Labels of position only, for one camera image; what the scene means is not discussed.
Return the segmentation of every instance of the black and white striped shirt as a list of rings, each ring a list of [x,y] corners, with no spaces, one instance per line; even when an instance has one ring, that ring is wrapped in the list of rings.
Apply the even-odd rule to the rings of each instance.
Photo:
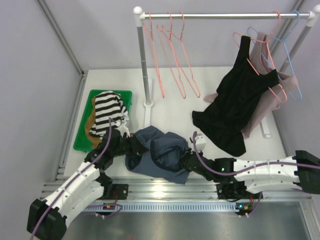
[[[109,118],[114,127],[118,123],[129,121],[129,115],[121,95],[114,91],[104,91],[95,97],[95,122],[90,129],[90,135],[93,137],[102,137],[109,128]]]

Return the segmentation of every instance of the clothes hanger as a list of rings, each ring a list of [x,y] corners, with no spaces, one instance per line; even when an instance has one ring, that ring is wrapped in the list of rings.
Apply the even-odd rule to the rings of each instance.
[[[157,50],[156,50],[156,45],[155,45],[155,38],[152,30],[152,19],[151,19],[151,13],[149,12],[149,20],[150,20],[150,30],[148,29],[147,25],[143,23],[143,28],[144,32],[146,35],[146,39],[148,41],[148,45],[150,48],[151,56],[154,62],[154,68],[155,68],[155,73],[158,78],[159,86],[160,86],[160,91],[161,95],[163,98],[165,98],[165,90],[164,90],[164,85],[161,80],[160,76],[160,70],[159,70],[159,63],[158,63],[158,56],[157,56]]]
[[[171,73],[172,73],[172,76],[173,76],[173,78],[174,78],[174,81],[175,81],[175,83],[176,83],[176,85],[177,85],[177,87],[178,87],[178,89],[179,89],[179,91],[180,91],[183,99],[186,99],[187,93],[186,93],[185,85],[184,85],[184,83],[182,82],[182,79],[181,79],[181,74],[180,74],[180,69],[179,69],[179,64],[178,64],[177,56],[176,56],[176,54],[175,54],[174,46],[173,46],[172,41],[171,41],[172,27],[173,27],[173,19],[172,19],[172,17],[171,17],[171,13],[170,13],[169,11],[168,11],[168,13],[169,13],[169,15],[170,15],[170,23],[171,23],[171,24],[170,24],[170,36],[168,37],[168,36],[166,35],[166,33],[165,33],[165,31],[164,31],[164,26],[163,26],[163,25],[162,25],[162,28],[160,27],[160,25],[157,25],[157,26],[156,26],[156,29],[157,29],[157,31],[158,31],[158,35],[159,35],[159,39],[160,39],[160,42],[161,42],[161,46],[162,46],[162,49],[163,49],[165,58],[166,58],[167,62],[169,63],[170,71],[171,71]],[[171,62],[170,62],[170,60],[169,60],[169,58],[168,58],[168,55],[167,55],[167,51],[166,51],[166,49],[165,49],[164,42],[163,42],[163,40],[162,40],[162,38],[161,38],[161,33],[163,33],[163,35],[165,36],[167,42],[169,43],[169,46],[170,46],[170,48],[171,48],[171,51],[172,51],[172,53],[173,53],[173,57],[174,57],[174,61],[175,61],[176,68],[177,68],[177,70],[178,70],[179,81],[180,81],[181,86],[179,85],[178,80],[177,80],[177,78],[176,78],[176,75],[175,75],[175,73],[174,73],[174,71],[173,71],[173,69],[172,69],[172,65],[171,65]]]
[[[291,58],[290,58],[290,54],[289,54],[289,51],[288,51],[288,47],[287,47],[287,39],[288,39],[288,36],[291,34],[291,32],[295,29],[295,27],[298,25],[298,23],[299,23],[299,21],[300,21],[300,13],[298,12],[298,11],[296,11],[296,10],[293,10],[293,11],[291,11],[291,12],[294,12],[294,13],[296,13],[297,14],[297,17],[298,17],[298,19],[297,19],[297,22],[294,24],[294,26],[290,29],[290,31],[285,35],[285,37],[284,38],[282,38],[282,39],[279,39],[279,38],[276,38],[276,37],[271,37],[272,39],[274,39],[274,40],[277,40],[277,41],[279,41],[279,42],[283,42],[283,45],[284,45],[284,49],[285,49],[285,52],[286,52],[286,54],[287,54],[287,56],[288,56],[288,60],[289,60],[289,65],[290,65],[290,68],[291,68],[291,72],[292,72],[292,75],[295,75],[295,71],[294,71],[294,68],[293,68],[293,64],[292,64],[292,61],[291,61]],[[258,34],[258,30],[257,29],[255,29],[254,27],[248,27],[248,29],[247,29],[247,34],[248,34],[248,36],[250,37],[250,33],[249,33],[249,30],[254,30],[257,34]],[[271,66],[271,63],[269,62],[269,60],[268,60],[268,58],[263,54],[263,53],[261,53],[261,55],[262,55],[262,57],[265,59],[265,61],[267,62],[267,64],[269,65],[269,67],[272,67]],[[297,86],[297,89],[298,89],[298,91],[299,91],[299,94],[300,94],[300,99],[296,99],[295,98],[295,96],[290,92],[290,95],[291,95],[291,97],[296,101],[296,102],[300,102],[300,101],[302,101],[302,93],[301,93],[301,90],[300,90],[300,88],[299,88],[299,86]]]
[[[274,34],[274,32],[275,32],[275,31],[277,30],[277,28],[279,27],[280,23],[281,23],[281,15],[280,15],[280,13],[279,13],[278,11],[274,11],[274,13],[277,13],[277,14],[278,14],[279,20],[278,20],[278,23],[276,24],[275,28],[274,28],[273,31],[271,32],[271,34],[266,38],[266,40],[265,40],[265,41],[261,41],[261,40],[258,40],[258,39],[256,39],[256,38],[252,38],[252,37],[250,38],[251,40],[254,40],[254,41],[256,41],[256,42],[266,44],[266,49],[267,49],[268,56],[269,56],[269,58],[270,58],[270,61],[271,61],[271,64],[272,64],[273,69],[275,69],[276,67],[275,67],[275,63],[274,63],[274,61],[273,61],[273,59],[272,59],[272,56],[271,56],[271,53],[270,53],[269,41],[270,41],[272,35]],[[236,40],[236,38],[235,38],[235,34],[239,35],[240,37],[242,37],[242,35],[241,35],[239,32],[234,32],[233,35],[232,35],[234,42],[236,43],[236,45],[237,45],[238,47],[240,47],[240,45],[237,43],[237,40]],[[248,63],[250,64],[250,66],[253,68],[253,70],[255,71],[255,73],[256,73],[257,75],[260,75],[260,73],[256,70],[256,68],[255,68],[255,67],[253,66],[253,64],[250,62],[250,60],[249,60],[248,58],[247,58],[246,60],[248,61]],[[285,102],[288,100],[287,94],[286,94],[284,88],[282,87],[282,85],[281,85],[280,83],[279,83],[278,85],[279,85],[279,87],[281,88],[281,91],[282,91],[283,94],[284,94],[285,100],[281,100],[281,99],[277,96],[277,94],[272,90],[271,87],[269,87],[269,90],[272,92],[272,94],[273,94],[281,103],[285,103]]]
[[[185,16],[184,16],[183,12],[180,11],[180,13],[181,13],[181,15],[182,15],[183,24],[182,24],[182,30],[181,30],[180,37],[178,37],[177,35],[175,35],[175,34],[172,32],[173,19],[172,19],[172,17],[171,17],[171,13],[170,13],[170,12],[168,12],[168,13],[169,13],[169,15],[170,15],[170,23],[171,23],[171,25],[170,25],[170,30],[169,30],[165,25],[162,25],[161,28],[160,28],[160,26],[157,25],[157,30],[158,30],[158,32],[159,32],[159,36],[160,36],[160,33],[162,33],[162,34],[165,36],[167,42],[168,42],[169,45],[170,45],[170,48],[171,48],[171,51],[172,51],[172,53],[173,53],[174,60],[175,60],[175,63],[176,63],[176,67],[177,67],[177,70],[178,70],[179,80],[180,80],[180,82],[181,82],[181,84],[182,84],[182,86],[183,86],[183,89],[184,89],[184,85],[183,85],[183,82],[182,82],[182,80],[181,80],[180,70],[182,71],[184,77],[187,79],[187,81],[188,81],[188,83],[190,84],[190,86],[191,86],[193,92],[195,93],[195,95],[196,95],[198,98],[200,98],[201,93],[200,93],[198,84],[197,84],[197,82],[196,82],[196,80],[195,80],[195,78],[194,78],[194,74],[193,74],[193,71],[192,71],[192,68],[191,68],[191,65],[190,65],[190,62],[189,62],[189,58],[188,58],[188,55],[187,55],[187,51],[186,51],[186,49],[185,49],[184,42],[183,42],[183,34],[184,34],[185,25],[186,25]],[[181,64],[180,64],[180,62],[179,62],[179,60],[178,60],[178,57],[176,56],[176,53],[175,53],[175,50],[174,50],[174,47],[173,47],[173,44],[172,44],[172,36],[175,37],[177,40],[179,40],[180,43],[181,43],[181,47],[182,47],[182,50],[183,50],[183,53],[184,53],[184,57],[185,57],[185,59],[186,59],[186,61],[187,61],[187,64],[188,64],[188,67],[189,67],[189,70],[190,70],[190,73],[191,73],[191,79],[192,79],[195,87],[194,87],[193,84],[191,83],[191,81],[190,81],[189,77],[187,76],[185,70],[181,67]],[[165,51],[165,48],[164,48],[164,44],[163,44],[163,42],[162,42],[161,37],[160,37],[160,41],[161,41],[161,45],[162,45],[163,51],[165,52],[165,55],[166,55],[166,57],[167,57],[167,54],[166,54],[166,51]]]

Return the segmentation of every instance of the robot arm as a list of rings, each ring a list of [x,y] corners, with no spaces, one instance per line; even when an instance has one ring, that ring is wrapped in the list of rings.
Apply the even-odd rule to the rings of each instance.
[[[203,157],[202,153],[199,157],[207,167],[190,148],[180,161],[187,171],[218,183],[216,187],[220,199],[257,199],[262,191],[288,189],[320,194],[320,159],[307,151],[299,150],[295,156],[274,161],[211,160]]]
[[[40,217],[53,203],[41,221],[35,236],[40,240],[62,239],[71,222],[90,203],[101,197],[106,199],[111,195],[113,181],[105,174],[105,170],[112,165],[113,158],[122,155],[136,156],[148,151],[134,134],[125,134],[122,137],[120,131],[113,129],[107,150],[98,161],[91,164],[105,148],[108,135],[108,133],[104,135],[102,143],[88,153],[81,166],[62,186],[43,201],[36,199],[31,204],[27,223],[28,232],[34,231]]]

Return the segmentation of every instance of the blue hanger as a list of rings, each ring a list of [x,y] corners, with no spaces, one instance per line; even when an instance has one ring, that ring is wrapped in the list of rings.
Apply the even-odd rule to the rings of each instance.
[[[272,36],[271,38],[274,39],[274,40],[277,40],[277,41],[279,41],[279,42],[283,42],[284,49],[285,49],[286,54],[287,54],[287,56],[288,56],[288,60],[289,60],[289,64],[290,64],[290,68],[291,68],[292,74],[295,75],[294,67],[293,67],[292,62],[291,62],[291,58],[290,58],[290,54],[289,54],[289,51],[288,51],[288,48],[287,48],[287,42],[286,42],[286,41],[287,41],[288,36],[289,36],[289,35],[291,34],[291,32],[295,29],[295,27],[298,25],[298,23],[299,23],[299,21],[300,21],[300,13],[299,13],[298,11],[296,11],[296,10],[293,10],[292,12],[296,13],[297,16],[298,16],[298,19],[297,19],[295,25],[290,29],[290,31],[285,35],[284,38],[279,39],[279,38],[276,38],[276,37],[273,37],[273,36]],[[258,30],[256,30],[254,27],[250,26],[250,27],[248,27],[248,29],[247,29],[247,34],[248,34],[249,37],[250,37],[250,33],[249,33],[249,30],[250,30],[250,29],[254,30],[254,31],[258,34]],[[266,56],[265,56],[263,53],[261,53],[261,55],[262,55],[262,57],[266,60],[266,62],[268,63],[268,65],[273,69],[273,66],[272,66],[271,63],[268,61],[268,59],[266,58]],[[295,96],[294,96],[291,92],[290,92],[290,95],[291,95],[291,97],[292,97],[295,101],[300,102],[300,101],[302,100],[302,93],[301,93],[301,90],[300,90],[299,86],[298,86],[297,88],[298,88],[298,91],[299,91],[299,93],[300,93],[300,99],[297,100],[297,99],[295,98]]]

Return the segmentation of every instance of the black tank top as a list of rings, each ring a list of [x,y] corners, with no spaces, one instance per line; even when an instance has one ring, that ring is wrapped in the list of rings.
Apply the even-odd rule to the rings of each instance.
[[[248,63],[250,41],[248,36],[241,37],[234,66],[217,88],[214,102],[204,112],[192,112],[193,124],[217,147],[235,157],[246,152],[241,130],[249,122],[261,95],[279,83],[275,69],[257,75]]]

